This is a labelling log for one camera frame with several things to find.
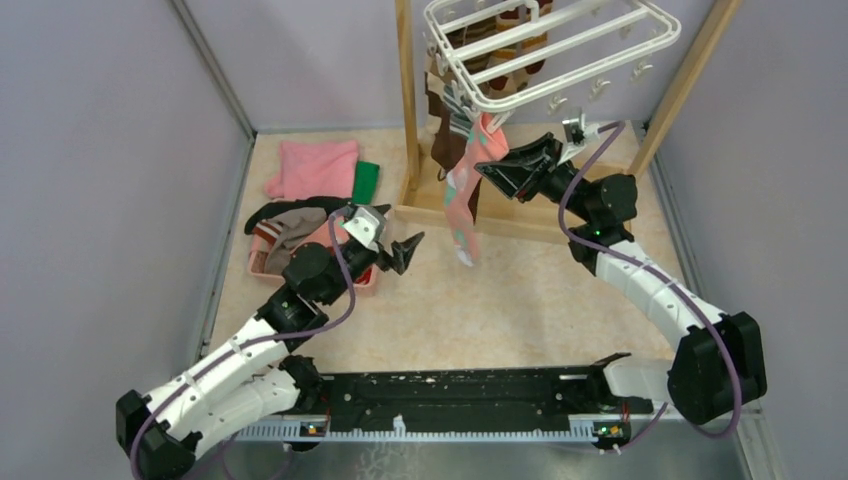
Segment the pink patterned sock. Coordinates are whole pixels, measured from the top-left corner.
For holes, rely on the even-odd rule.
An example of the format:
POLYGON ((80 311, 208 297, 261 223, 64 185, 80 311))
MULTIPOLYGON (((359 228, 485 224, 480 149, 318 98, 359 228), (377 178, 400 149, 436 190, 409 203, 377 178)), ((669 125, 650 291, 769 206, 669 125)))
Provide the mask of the pink patterned sock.
POLYGON ((479 257, 475 220, 470 208, 471 197, 482 180, 475 167, 481 163, 498 162, 509 151, 505 134, 499 126, 491 126, 493 121, 494 116, 490 113, 481 113, 477 117, 463 156, 447 174, 445 216, 457 257, 466 266, 473 266, 479 257))
POLYGON ((303 243, 317 243, 326 248, 331 248, 332 238, 330 233, 334 233, 337 243, 342 246, 349 239, 348 232, 342 226, 343 222, 343 219, 337 219, 333 224, 325 221, 314 232, 305 237, 303 243))

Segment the dark brown grey-cuffed sock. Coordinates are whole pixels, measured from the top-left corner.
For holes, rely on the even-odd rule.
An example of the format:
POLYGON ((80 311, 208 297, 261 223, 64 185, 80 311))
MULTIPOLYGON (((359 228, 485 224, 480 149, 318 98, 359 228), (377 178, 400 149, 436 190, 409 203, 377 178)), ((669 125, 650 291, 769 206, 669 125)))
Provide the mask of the dark brown grey-cuffed sock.
POLYGON ((431 147, 431 158, 439 165, 439 180, 444 180, 465 153, 472 120, 465 111, 467 103, 451 85, 446 84, 437 96, 440 120, 431 147))

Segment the white clip hanger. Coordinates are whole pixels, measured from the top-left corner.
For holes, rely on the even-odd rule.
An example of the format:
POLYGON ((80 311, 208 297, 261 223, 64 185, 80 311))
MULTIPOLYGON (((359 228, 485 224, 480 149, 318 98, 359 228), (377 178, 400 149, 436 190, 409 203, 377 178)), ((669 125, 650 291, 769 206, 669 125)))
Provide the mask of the white clip hanger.
POLYGON ((537 1, 431 1, 423 10, 425 37, 439 71, 452 74, 451 86, 468 102, 472 118, 494 116, 502 126, 516 110, 546 100, 555 111, 574 85, 590 83, 589 98, 603 95, 611 71, 629 67, 639 78, 651 69, 653 54, 671 47, 682 32, 681 22, 652 1, 568 1, 544 14, 537 1), (499 13, 525 6, 531 20, 465 46, 455 46, 450 34, 499 13), (471 74, 464 62, 527 37, 548 34, 547 45, 516 60, 471 74), (543 61, 529 86, 503 98, 490 98, 480 85, 507 72, 543 61))

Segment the grey brown sock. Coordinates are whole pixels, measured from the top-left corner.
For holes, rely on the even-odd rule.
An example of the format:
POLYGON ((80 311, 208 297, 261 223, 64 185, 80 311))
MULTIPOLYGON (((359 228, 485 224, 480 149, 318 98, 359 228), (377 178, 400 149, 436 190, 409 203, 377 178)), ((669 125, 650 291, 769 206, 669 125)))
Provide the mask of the grey brown sock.
POLYGON ((264 272, 280 275, 290 263, 293 250, 326 220, 325 210, 317 207, 290 210, 275 217, 272 222, 280 233, 268 252, 264 272))

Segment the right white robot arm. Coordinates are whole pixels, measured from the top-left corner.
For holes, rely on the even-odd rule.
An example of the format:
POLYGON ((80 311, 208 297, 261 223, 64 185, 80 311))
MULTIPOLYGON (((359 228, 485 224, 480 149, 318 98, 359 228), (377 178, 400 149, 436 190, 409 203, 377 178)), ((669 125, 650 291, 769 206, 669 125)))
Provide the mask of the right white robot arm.
POLYGON ((670 361, 624 354, 596 364, 586 385, 589 404, 612 412, 630 397, 659 401, 704 425, 763 397, 768 380, 758 322, 699 298, 636 242, 625 226, 637 215, 634 176, 590 180, 566 152, 547 134, 475 171, 509 199, 541 195, 580 218, 563 229, 574 260, 626 297, 674 351, 670 361))

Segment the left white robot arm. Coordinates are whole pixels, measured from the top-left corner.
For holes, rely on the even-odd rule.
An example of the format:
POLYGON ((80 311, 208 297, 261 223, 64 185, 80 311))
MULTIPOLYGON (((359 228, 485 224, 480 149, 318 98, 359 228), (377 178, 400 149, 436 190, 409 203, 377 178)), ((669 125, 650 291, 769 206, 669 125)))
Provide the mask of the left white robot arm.
POLYGON ((276 412, 319 404, 320 376, 300 345, 345 322, 355 282, 370 268, 404 274, 425 235, 381 242, 388 205, 348 204, 329 214, 328 244, 301 242, 282 285, 225 343, 173 379, 130 390, 115 405, 116 439, 136 479, 184 479, 210 448, 276 412))

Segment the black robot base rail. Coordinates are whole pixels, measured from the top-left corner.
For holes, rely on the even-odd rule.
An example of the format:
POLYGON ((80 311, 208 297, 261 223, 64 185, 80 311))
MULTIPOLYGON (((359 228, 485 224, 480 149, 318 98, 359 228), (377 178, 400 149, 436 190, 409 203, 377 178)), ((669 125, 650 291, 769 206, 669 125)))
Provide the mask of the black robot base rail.
POLYGON ((651 401, 618 398, 596 366, 321 374, 312 358, 280 370, 299 391, 287 418, 308 438, 342 441, 580 441, 626 444, 651 401))

